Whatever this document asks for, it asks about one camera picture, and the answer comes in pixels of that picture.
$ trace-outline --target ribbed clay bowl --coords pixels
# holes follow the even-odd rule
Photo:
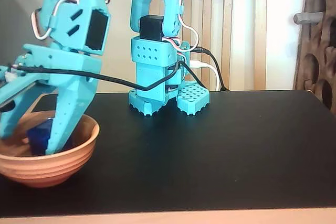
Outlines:
[[[35,127],[54,111],[25,114],[13,133],[5,141],[0,140],[0,173],[11,180],[29,187],[56,186],[77,172],[92,156],[99,125],[84,115],[74,130],[71,139],[73,149],[53,155],[32,157],[29,144],[25,144],[26,131]]]

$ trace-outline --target vertical wooden slat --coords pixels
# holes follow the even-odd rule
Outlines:
[[[255,90],[266,89],[267,0],[255,0]]]
[[[192,0],[192,22],[191,26],[196,29],[199,34],[199,45],[202,45],[202,21],[203,21],[203,0]],[[202,55],[192,53],[193,60],[202,60]],[[194,72],[201,79],[202,71],[201,69],[194,69]]]
[[[187,25],[191,25],[192,23],[192,0],[184,0],[183,20]],[[189,43],[192,43],[191,31],[183,28],[182,38],[183,41],[188,41]],[[185,80],[190,81],[190,75],[186,76]]]
[[[233,0],[224,0],[223,11],[223,43],[222,43],[222,76],[227,87],[230,84],[230,60],[232,37],[232,5]]]
[[[161,9],[161,0],[152,0],[149,13],[153,15],[159,15]]]
[[[203,0],[203,25],[202,25],[202,46],[211,49],[211,18],[212,18],[212,0]],[[208,55],[202,55],[202,62],[210,63]],[[207,87],[210,86],[210,70],[202,69],[202,82]]]

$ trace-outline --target black tabletop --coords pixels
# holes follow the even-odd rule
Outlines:
[[[98,94],[87,114],[90,162],[48,189],[1,176],[1,217],[336,207],[336,120],[309,92],[212,93],[197,116],[171,101],[153,117]]]

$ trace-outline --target wall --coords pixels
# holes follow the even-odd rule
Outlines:
[[[30,28],[29,16],[34,8],[41,6],[43,0],[0,0],[0,34],[2,56],[0,63],[8,63],[22,52],[23,43],[34,42]],[[211,0],[209,8],[211,15],[204,20],[205,1],[185,0],[188,9],[185,13],[187,24],[192,24],[200,35],[201,41],[207,45],[219,60],[224,55],[223,42],[223,0]],[[153,13],[162,13],[163,0],[154,0]],[[291,89],[296,66],[296,55],[300,27],[296,26],[292,17],[301,12],[303,0],[267,0],[267,89]],[[102,73],[135,81],[135,65],[131,61],[130,39],[136,34],[129,26],[131,0],[113,0],[109,6],[112,14],[112,24],[107,41],[107,47],[102,57]],[[249,90],[254,88],[254,20],[255,0],[233,0],[232,43],[230,56],[230,88],[232,90]],[[194,42],[193,36],[183,31],[183,38]],[[215,85],[211,74],[210,86]],[[123,92],[128,88],[101,82],[100,92]]]
[[[24,43],[38,43],[32,34],[29,16],[16,0],[1,0],[0,65],[13,62],[24,51]]]
[[[304,0],[267,0],[267,89],[292,89]]]
[[[13,61],[23,52],[22,44],[35,40],[30,14],[41,6],[43,0],[0,0],[0,64]],[[112,23],[105,53],[102,57],[102,73],[135,82],[135,64],[131,61],[130,39],[136,36],[129,25],[131,0],[113,0],[109,6]],[[129,89],[106,82],[100,82],[99,92],[125,92]]]

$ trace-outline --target mounting hole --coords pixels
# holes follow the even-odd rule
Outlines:
[[[305,82],[311,80],[311,83],[315,84],[320,74],[320,65],[316,57],[313,54],[307,54],[302,65]]]
[[[316,96],[330,110],[332,107],[332,88],[326,80],[320,80],[316,85]]]
[[[333,18],[329,30],[329,47],[336,47],[336,19]]]
[[[310,13],[325,12],[327,9],[326,0],[308,0],[307,11]]]

